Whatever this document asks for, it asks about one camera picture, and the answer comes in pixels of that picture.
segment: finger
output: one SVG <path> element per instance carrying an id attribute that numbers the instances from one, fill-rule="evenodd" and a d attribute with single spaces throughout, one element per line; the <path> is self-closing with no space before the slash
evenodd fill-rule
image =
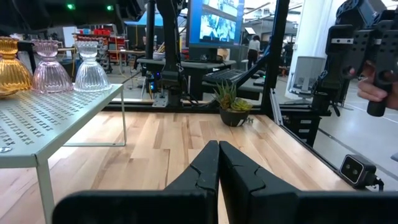
<path id="1" fill-rule="evenodd" d="M 365 99 L 365 100 L 370 100 L 370 101 L 373 101 L 373 102 L 380 102 L 380 101 L 383 100 L 382 98 L 379 98 L 379 97 L 374 96 L 374 95 L 370 95 L 369 93 L 366 93 L 366 92 L 361 91 L 361 90 L 358 91 L 358 96 L 363 98 L 363 99 Z"/>
<path id="2" fill-rule="evenodd" d="M 388 95 L 386 91 L 384 91 L 384 90 L 382 90 L 382 89 L 380 89 L 380 88 L 378 88 L 378 87 L 376 87 L 373 84 L 370 84 L 368 82 L 362 82 L 361 81 L 358 84 L 358 88 L 361 91 L 363 91 L 365 93 L 368 93 L 368 94 L 370 94 L 372 96 L 375 96 L 377 98 L 380 98 L 380 99 L 383 99 L 383 98 L 385 98 Z"/>
<path id="3" fill-rule="evenodd" d="M 365 63 L 363 70 L 362 70 L 362 75 L 367 78 L 367 82 L 374 81 L 375 72 L 376 72 L 376 69 L 371 64 Z"/>

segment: glass vase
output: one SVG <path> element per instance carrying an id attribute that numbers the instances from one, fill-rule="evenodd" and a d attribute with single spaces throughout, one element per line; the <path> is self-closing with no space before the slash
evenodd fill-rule
<path id="1" fill-rule="evenodd" d="M 58 93 L 73 90 L 73 84 L 64 67 L 57 62 L 58 42 L 33 40 L 36 52 L 42 57 L 34 76 L 32 89 L 40 93 Z"/>
<path id="2" fill-rule="evenodd" d="M 0 37 L 0 90 L 12 92 L 28 90 L 32 86 L 32 74 L 16 59 L 18 40 Z"/>
<path id="3" fill-rule="evenodd" d="M 112 86 L 102 66 L 96 61 L 98 42 L 76 41 L 79 54 L 83 57 L 75 82 L 76 91 L 103 91 Z"/>

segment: keyboard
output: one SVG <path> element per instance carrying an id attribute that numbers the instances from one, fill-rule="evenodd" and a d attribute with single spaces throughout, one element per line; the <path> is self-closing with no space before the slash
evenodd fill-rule
<path id="1" fill-rule="evenodd" d="M 239 78 L 244 75 L 245 71 L 238 69 L 224 69 L 217 72 L 207 74 L 203 77 L 203 81 L 214 84 L 235 84 Z"/>

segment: white wall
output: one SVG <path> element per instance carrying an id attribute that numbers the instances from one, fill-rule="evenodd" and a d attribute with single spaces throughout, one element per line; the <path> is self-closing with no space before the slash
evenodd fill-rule
<path id="1" fill-rule="evenodd" d="M 305 0 L 302 9 L 302 17 L 299 22 L 296 49 L 293 52 L 290 74 L 287 83 L 291 82 L 292 72 L 295 72 L 297 57 L 311 56 L 326 58 L 325 47 L 329 28 L 335 24 L 336 11 L 345 0 Z M 286 97 L 297 98 L 297 95 L 289 93 L 289 85 L 286 88 Z"/>
<path id="2" fill-rule="evenodd" d="M 63 39 L 65 41 L 65 47 L 71 47 L 75 43 L 75 39 L 73 38 L 73 33 L 76 32 L 76 27 L 63 27 Z M 72 54 L 70 51 L 67 51 L 67 56 L 71 57 Z"/>

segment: wooden tabletop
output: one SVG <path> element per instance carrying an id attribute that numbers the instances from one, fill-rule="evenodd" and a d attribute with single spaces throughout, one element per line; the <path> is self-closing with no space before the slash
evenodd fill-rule
<path id="1" fill-rule="evenodd" d="M 230 128 L 218 114 L 126 113 L 127 146 L 61 148 L 50 159 L 55 201 L 87 189 L 161 190 L 210 140 L 228 141 L 302 190 L 353 190 L 266 116 Z M 120 112 L 101 112 L 71 141 L 119 142 Z M 0 169 L 0 223 L 44 223 L 35 169 Z M 228 223 L 219 191 L 219 223 Z"/>

